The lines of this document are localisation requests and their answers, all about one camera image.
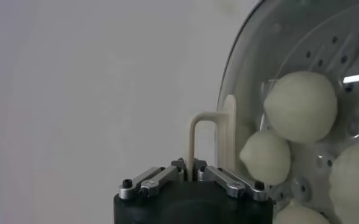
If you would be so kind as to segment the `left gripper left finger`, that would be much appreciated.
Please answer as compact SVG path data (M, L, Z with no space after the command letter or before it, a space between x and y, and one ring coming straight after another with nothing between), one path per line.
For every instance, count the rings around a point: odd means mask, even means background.
M133 179L124 179L119 186L119 198L133 200L139 194L153 197L159 194L160 189L170 181L185 179L185 162L179 158L171 162L168 167L151 167Z

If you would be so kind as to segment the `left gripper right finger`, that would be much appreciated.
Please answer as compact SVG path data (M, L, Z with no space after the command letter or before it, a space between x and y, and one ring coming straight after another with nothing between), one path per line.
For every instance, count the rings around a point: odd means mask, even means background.
M208 166L203 160L197 160L197 197L216 199L225 194L235 199L251 198L266 201L268 195L265 184L251 181L229 170Z

